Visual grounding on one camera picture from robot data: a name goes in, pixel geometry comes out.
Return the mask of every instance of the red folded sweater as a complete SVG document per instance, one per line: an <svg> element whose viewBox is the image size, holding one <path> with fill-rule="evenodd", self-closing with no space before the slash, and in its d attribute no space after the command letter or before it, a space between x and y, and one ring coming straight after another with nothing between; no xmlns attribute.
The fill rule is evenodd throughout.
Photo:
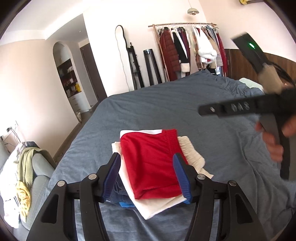
<svg viewBox="0 0 296 241"><path fill-rule="evenodd" d="M130 132L120 139L128 178L135 199L170 198L180 195L181 189L173 167L173 155L180 153L177 130L160 134Z"/></svg>

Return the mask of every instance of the green indicator light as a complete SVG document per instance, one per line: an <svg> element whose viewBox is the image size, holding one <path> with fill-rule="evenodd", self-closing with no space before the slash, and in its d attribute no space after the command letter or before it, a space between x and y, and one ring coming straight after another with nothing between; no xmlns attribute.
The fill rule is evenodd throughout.
<svg viewBox="0 0 296 241"><path fill-rule="evenodd" d="M254 46L253 44L249 43L249 45L250 45L253 49L255 49L255 46Z"/></svg>

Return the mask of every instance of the gray duvet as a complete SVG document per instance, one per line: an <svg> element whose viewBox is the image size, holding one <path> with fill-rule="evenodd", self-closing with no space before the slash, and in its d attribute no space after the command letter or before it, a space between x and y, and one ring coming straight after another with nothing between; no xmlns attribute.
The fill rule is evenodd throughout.
<svg viewBox="0 0 296 241"><path fill-rule="evenodd" d="M81 181L106 164L112 155L111 143L119 141L121 130L177 129L179 136L188 136L205 158L205 169L214 174L212 180L238 182L270 239L294 212L296 184L280 178L261 134L254 130L257 116L219 119L201 117L197 112L201 104L260 94L257 88L201 71L174 82L111 96L98 106L73 141L49 182L43 202L57 181ZM138 211L111 203L100 207L110 240L177 241L185 238L194 204L180 204L149 220ZM78 238L84 240L79 201L75 210ZM210 240L215 240L217 223L215 205Z"/></svg>

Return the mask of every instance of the dark door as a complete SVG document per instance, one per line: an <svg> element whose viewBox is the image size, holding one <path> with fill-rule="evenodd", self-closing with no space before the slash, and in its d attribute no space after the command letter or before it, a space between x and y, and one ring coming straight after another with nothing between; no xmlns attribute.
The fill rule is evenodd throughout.
<svg viewBox="0 0 296 241"><path fill-rule="evenodd" d="M105 92L105 88L98 72L98 68L96 67L96 62L91 50L91 45L84 45L80 48L80 51L87 74L89 75L89 79L91 81L91 85L94 89L94 93L96 94L96 98L99 102L102 102L104 99L107 98L107 94Z"/></svg>

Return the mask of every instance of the wooden clothes rail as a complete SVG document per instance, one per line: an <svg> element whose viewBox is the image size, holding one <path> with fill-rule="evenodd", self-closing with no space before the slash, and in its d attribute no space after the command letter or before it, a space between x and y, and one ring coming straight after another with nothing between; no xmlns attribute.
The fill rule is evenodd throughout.
<svg viewBox="0 0 296 241"><path fill-rule="evenodd" d="M214 23L162 23L162 24L149 25L148 28L153 26L164 26L164 25L212 25L213 27L216 26L216 24Z"/></svg>
<svg viewBox="0 0 296 241"><path fill-rule="evenodd" d="M148 26L148 28L153 27L155 39L156 39L157 44L158 44L159 53L160 53L160 56L162 58L162 62L163 62L163 65L164 65L163 67L165 69L165 75L167 77L167 80L170 81L170 78L169 78L169 75L168 75L168 69L167 69L166 64L165 64L163 50L162 50L161 45L160 45L159 35L157 33L157 30L156 30L157 26L165 26L165 25L211 25L214 28L216 26L216 24L214 24L214 23L162 23L162 24L153 24L153 25Z"/></svg>

